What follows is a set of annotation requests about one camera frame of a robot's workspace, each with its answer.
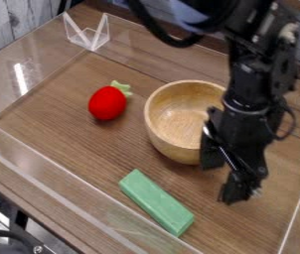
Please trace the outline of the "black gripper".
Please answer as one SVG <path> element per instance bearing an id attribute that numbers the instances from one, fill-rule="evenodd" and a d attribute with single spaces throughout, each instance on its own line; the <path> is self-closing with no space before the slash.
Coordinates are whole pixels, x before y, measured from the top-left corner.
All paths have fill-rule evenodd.
<path id="1" fill-rule="evenodd" d="M 201 138 L 199 162 L 203 171 L 227 164 L 232 171 L 221 187 L 218 201 L 232 205 L 261 195 L 261 181 L 268 177 L 264 152 L 282 137 L 277 129 L 285 112 L 285 99 L 266 104 L 241 104 L 222 98 L 225 109 L 210 107 Z"/>

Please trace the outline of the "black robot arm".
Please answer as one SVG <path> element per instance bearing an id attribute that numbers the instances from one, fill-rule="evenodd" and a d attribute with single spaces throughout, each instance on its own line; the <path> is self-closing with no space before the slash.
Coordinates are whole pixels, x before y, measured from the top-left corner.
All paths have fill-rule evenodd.
<path id="1" fill-rule="evenodd" d="M 300 22 L 281 0 L 170 0 L 178 24 L 190 32 L 219 32 L 227 41 L 229 84 L 222 108 L 207 109 L 201 164 L 230 167 L 219 201 L 258 194 L 268 176 L 264 150 L 293 111 L 284 94 L 294 89 Z"/>

